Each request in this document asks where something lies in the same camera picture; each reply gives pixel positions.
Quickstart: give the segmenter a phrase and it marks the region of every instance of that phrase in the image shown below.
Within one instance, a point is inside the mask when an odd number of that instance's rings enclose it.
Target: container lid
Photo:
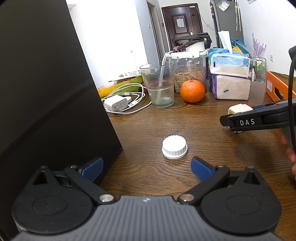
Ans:
[[[186,155],[188,150],[186,140],[182,136],[173,135],[163,141],[163,155],[169,159],[179,159]]]
[[[179,58],[199,58],[200,55],[206,55],[207,51],[204,52],[196,52],[196,51],[189,51],[189,52],[177,52],[177,53],[170,53],[168,57],[172,57],[172,59],[179,59]]]

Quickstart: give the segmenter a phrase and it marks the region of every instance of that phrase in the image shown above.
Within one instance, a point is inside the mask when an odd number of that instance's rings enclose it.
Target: black circular cover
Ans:
[[[47,184],[24,190],[12,207],[17,225],[35,234],[60,234],[75,229],[91,215],[93,204],[85,193]]]
[[[281,216],[273,192],[252,184],[210,192],[201,202],[201,211],[219,230],[240,236],[274,231]]]

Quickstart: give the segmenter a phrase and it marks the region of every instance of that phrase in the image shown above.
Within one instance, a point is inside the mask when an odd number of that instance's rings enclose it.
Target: white bottle cap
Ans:
[[[163,155],[169,159],[179,159],[186,155],[188,147],[182,136],[169,136],[163,141]]]

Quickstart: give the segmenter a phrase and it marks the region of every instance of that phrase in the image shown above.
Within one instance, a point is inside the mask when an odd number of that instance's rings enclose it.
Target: coiled white cable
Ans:
[[[133,86],[138,86],[138,87],[141,87],[142,88],[142,92],[128,92],[128,91],[123,91],[124,89],[128,88],[128,87],[133,87]],[[144,89],[147,89],[146,87],[144,87],[143,85],[141,84],[138,84],[138,83],[129,83],[129,84],[125,84],[125,85],[122,85],[118,88],[116,88],[115,90],[113,90],[108,96],[102,98],[102,102],[104,104],[104,101],[108,98],[110,98],[111,96],[114,96],[114,95],[120,95],[120,96],[124,96],[124,97],[127,97],[127,96],[131,96],[131,95],[134,95],[136,96],[136,98],[128,105],[127,108],[123,109],[122,111],[119,111],[119,112],[116,112],[116,111],[110,111],[108,110],[105,105],[104,105],[104,108],[106,110],[106,112],[108,113],[113,113],[113,114],[125,114],[125,115],[129,115],[129,114],[133,114],[133,113],[136,113],[146,107],[148,107],[149,105],[151,105],[151,101],[149,104],[137,109],[137,110],[134,110],[134,111],[131,111],[131,112],[124,112],[124,111],[127,111],[133,107],[135,107],[137,104],[139,104],[141,102],[141,100],[143,100],[145,98],[145,93],[144,93]]]

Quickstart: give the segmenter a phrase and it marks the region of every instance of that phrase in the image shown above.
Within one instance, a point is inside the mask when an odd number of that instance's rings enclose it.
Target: human hand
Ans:
[[[287,141],[287,139],[285,138],[285,136],[283,136],[281,138],[281,143],[282,144],[285,144],[285,145],[286,144],[289,144],[289,142]],[[293,162],[293,165],[292,165],[292,173],[294,175],[296,175],[296,154],[295,154],[294,150],[291,147],[288,147],[288,149],[286,151],[286,154],[287,154],[289,160],[291,162]]]

